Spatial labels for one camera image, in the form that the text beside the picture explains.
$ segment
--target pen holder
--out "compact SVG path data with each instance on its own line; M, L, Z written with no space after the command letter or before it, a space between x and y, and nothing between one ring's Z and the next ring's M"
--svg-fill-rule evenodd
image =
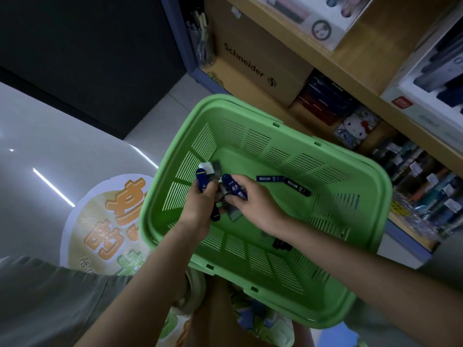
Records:
M188 29L191 45L193 46L194 57L198 67L207 69L215 63L214 42L212 39L212 26L208 24L204 29Z

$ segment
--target hand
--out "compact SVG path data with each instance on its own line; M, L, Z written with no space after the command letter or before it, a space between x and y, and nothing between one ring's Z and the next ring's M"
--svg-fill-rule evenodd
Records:
M209 233L210 216L215 204L217 187L218 181L210 181L206 190L201 193L198 182L195 180L188 190L185 205L177 224L191 231L198 242L204 240Z
M275 202L269 189L246 175L232 174L231 176L238 184L246 187L248 200L232 195L225 196L225 200L236 206L259 229L278 237L280 225L289 218L289 215Z

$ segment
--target gray fabric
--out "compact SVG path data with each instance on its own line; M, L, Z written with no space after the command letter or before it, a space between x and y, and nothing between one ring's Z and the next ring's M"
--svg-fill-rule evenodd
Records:
M131 277L88 274L31 257L0 261L0 346L72 346Z
M432 258L417 270L463 291L463 231L457 231L446 239ZM368 347L420 347L360 299L344 322L360 335Z

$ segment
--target person's right hand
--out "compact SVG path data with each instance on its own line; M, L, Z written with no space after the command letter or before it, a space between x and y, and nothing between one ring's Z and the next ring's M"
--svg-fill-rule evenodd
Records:
M269 189L246 175L232 174L231 176L238 184L246 187L248 200L233 195L225 196L225 200L236 206L259 229L278 237L280 227L289 215L275 202Z

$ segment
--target white display box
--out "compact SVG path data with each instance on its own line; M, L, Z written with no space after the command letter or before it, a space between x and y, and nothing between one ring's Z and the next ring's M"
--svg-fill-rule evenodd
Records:
M463 104L450 107L439 100L437 95L446 88L445 83L438 84L439 80L435 81L438 87L430 92L417 86L414 81L422 75L423 68L430 65L430 58L437 53L435 47L439 40L462 16L463 1L451 5L421 39L414 52L381 95L382 99L459 152L463 152L463 114L461 113ZM449 70L442 71L439 73L441 77L442 74L452 77L463 73L463 54L462 56L456 55L449 63L451 64L451 67L448 67L450 72Z
M349 17L342 15L349 0L338 0L330 7L328 0L258 0L287 18L305 34L333 51L372 0L361 0Z

